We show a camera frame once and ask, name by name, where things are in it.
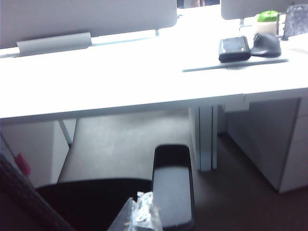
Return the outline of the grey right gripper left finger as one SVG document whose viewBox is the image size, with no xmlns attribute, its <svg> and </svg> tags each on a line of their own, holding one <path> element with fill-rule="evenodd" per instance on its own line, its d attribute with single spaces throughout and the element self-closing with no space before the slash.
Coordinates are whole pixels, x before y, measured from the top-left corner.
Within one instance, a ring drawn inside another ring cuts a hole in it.
<svg viewBox="0 0 308 231">
<path fill-rule="evenodd" d="M 132 213 L 134 210 L 135 201 L 130 197 L 120 212 L 108 228 L 108 231 L 131 231 L 132 230 Z"/>
</svg>

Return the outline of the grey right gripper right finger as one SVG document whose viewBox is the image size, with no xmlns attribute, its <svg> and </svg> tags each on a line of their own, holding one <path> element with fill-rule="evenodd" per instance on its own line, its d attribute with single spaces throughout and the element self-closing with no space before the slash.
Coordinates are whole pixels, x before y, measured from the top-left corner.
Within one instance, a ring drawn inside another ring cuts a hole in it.
<svg viewBox="0 0 308 231">
<path fill-rule="evenodd" d="M 137 192 L 132 208 L 133 231 L 161 231 L 159 212 L 154 204 L 153 192 Z"/>
</svg>

